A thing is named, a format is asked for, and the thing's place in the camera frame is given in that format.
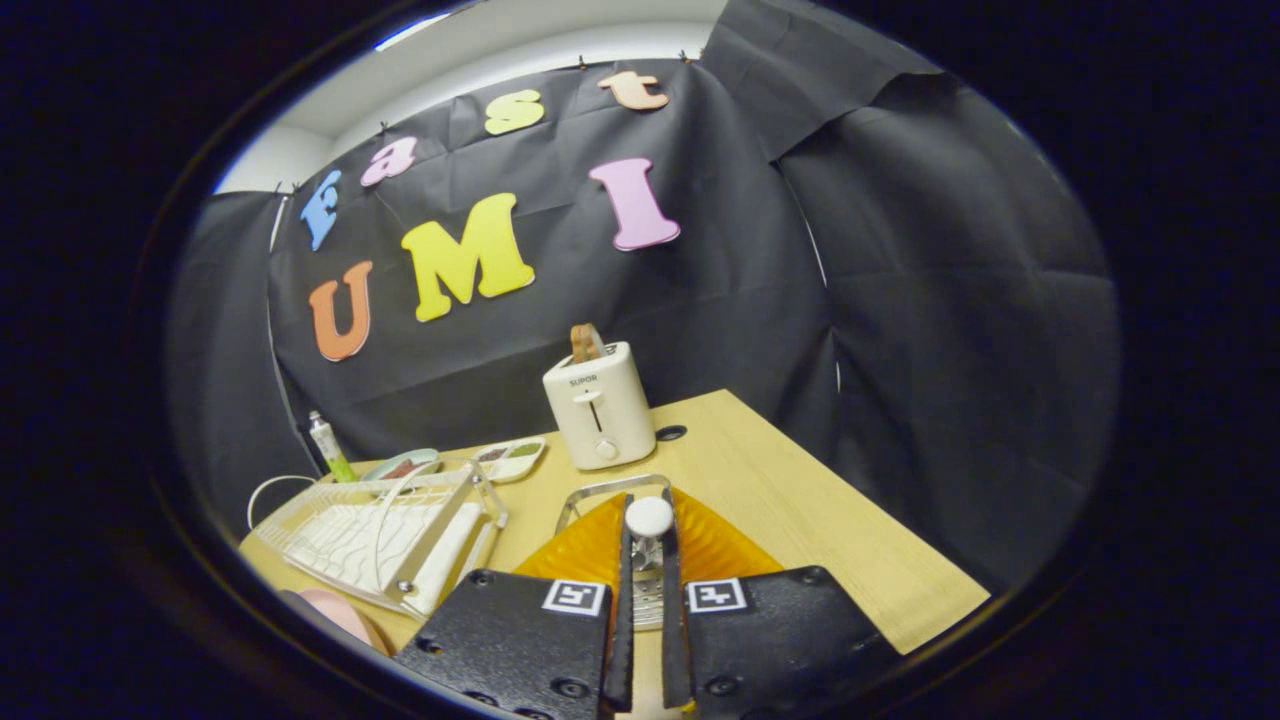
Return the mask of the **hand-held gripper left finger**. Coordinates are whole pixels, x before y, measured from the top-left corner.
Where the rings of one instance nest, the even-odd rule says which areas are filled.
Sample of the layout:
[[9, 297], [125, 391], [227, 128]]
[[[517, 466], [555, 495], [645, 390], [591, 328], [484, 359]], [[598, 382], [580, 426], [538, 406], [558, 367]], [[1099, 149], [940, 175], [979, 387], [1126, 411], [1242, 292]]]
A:
[[513, 571], [468, 573], [396, 655], [428, 682], [521, 719], [631, 710], [634, 593], [623, 495]]

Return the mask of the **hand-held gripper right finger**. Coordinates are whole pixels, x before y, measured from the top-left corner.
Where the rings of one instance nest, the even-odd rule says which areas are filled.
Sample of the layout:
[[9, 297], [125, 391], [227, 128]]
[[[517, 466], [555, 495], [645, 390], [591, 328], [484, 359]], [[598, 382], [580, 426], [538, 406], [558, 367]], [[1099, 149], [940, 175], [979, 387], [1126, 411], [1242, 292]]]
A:
[[900, 652], [835, 575], [785, 568], [668, 489], [664, 702], [689, 719], [806, 719], [874, 685]]

